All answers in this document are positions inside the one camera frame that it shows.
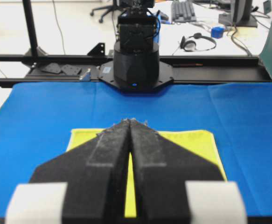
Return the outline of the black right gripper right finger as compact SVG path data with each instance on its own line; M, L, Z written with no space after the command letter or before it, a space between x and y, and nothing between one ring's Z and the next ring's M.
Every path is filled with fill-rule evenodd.
M219 167L132 119L138 215L146 224L245 224L235 182Z

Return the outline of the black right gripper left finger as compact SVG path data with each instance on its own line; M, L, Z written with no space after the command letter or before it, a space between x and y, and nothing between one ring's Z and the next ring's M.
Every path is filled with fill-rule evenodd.
M129 120L39 165L17 185L8 224L112 224L122 214Z

